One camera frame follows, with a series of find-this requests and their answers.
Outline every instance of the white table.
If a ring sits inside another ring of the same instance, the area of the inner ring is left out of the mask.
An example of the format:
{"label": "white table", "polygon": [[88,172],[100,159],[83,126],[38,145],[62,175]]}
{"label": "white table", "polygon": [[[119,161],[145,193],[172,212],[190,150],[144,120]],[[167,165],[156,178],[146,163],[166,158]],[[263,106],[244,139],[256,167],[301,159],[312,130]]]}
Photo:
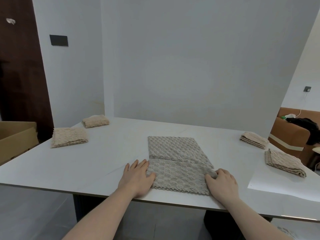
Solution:
{"label": "white table", "polygon": [[[256,212],[320,222],[320,177],[307,168],[303,179],[267,166],[264,150],[239,141],[243,131],[125,118],[110,118],[110,125],[86,131],[88,143],[51,149],[49,140],[2,165],[0,184],[107,197],[117,188],[127,162],[149,158],[148,136],[193,137],[216,169],[234,175],[240,197]],[[271,144],[269,148],[277,149]],[[268,183],[265,178],[274,180]],[[304,198],[297,189],[305,188]],[[138,200],[224,210],[211,196],[159,189]]]}

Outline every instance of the black jacket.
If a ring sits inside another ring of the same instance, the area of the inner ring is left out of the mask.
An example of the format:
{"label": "black jacket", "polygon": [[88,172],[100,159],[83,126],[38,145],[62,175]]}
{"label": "black jacket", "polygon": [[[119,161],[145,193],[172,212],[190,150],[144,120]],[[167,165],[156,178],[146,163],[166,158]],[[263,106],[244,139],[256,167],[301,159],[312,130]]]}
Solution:
{"label": "black jacket", "polygon": [[307,145],[314,145],[320,142],[320,130],[317,123],[308,118],[287,118],[287,121],[310,131],[309,139],[306,142]]}

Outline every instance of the sofa backrest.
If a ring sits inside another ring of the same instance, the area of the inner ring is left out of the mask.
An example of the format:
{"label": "sofa backrest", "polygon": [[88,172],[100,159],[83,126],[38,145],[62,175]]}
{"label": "sofa backrest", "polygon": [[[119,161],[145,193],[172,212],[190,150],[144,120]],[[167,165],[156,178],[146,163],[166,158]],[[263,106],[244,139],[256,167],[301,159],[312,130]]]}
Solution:
{"label": "sofa backrest", "polygon": [[[277,117],[285,116],[288,114],[298,115],[300,113],[300,109],[296,108],[283,108],[279,109]],[[308,118],[314,122],[316,122],[320,127],[320,112],[311,111],[311,110],[301,110],[301,114],[297,118]]]}

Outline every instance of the wooden door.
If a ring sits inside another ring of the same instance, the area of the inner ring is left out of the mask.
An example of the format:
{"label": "wooden door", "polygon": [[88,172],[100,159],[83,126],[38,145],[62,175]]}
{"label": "wooden door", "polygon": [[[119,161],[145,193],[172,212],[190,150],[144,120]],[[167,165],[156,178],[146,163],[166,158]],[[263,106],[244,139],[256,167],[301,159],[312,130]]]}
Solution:
{"label": "wooden door", "polygon": [[32,0],[0,0],[0,64],[2,120],[35,121],[38,139],[51,138],[54,125]]}

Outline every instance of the cardboard box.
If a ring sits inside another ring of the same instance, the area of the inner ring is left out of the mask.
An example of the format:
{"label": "cardboard box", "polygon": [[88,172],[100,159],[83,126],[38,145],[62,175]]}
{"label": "cardboard box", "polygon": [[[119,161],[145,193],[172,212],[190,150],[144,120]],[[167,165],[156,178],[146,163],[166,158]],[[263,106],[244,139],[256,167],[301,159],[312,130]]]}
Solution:
{"label": "cardboard box", "polygon": [[35,122],[0,121],[0,165],[38,143]]}

